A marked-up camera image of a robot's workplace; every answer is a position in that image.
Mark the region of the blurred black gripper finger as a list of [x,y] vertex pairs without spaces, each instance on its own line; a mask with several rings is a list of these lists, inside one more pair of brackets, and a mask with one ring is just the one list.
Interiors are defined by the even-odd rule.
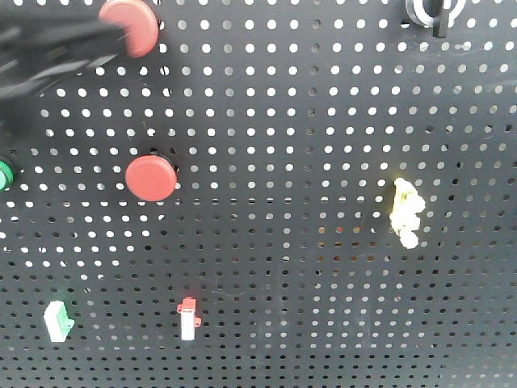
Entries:
[[125,30],[97,14],[1,4],[1,100],[38,94],[126,53]]

